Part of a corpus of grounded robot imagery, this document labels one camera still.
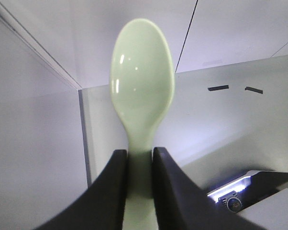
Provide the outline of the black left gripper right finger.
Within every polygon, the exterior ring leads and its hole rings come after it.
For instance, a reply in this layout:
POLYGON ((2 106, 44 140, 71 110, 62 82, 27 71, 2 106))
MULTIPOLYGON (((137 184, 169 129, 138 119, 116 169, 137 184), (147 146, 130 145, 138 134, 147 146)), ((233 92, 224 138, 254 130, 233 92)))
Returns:
POLYGON ((164 147, 153 150, 152 189, 161 230, 262 229, 224 208, 216 207, 164 147))

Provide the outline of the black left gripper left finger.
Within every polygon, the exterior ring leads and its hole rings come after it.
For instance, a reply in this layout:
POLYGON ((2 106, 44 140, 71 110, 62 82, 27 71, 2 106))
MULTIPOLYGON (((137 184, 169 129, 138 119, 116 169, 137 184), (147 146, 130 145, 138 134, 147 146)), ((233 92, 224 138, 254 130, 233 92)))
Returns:
POLYGON ((93 184, 38 230, 121 230, 127 190, 127 151, 117 149, 93 184))

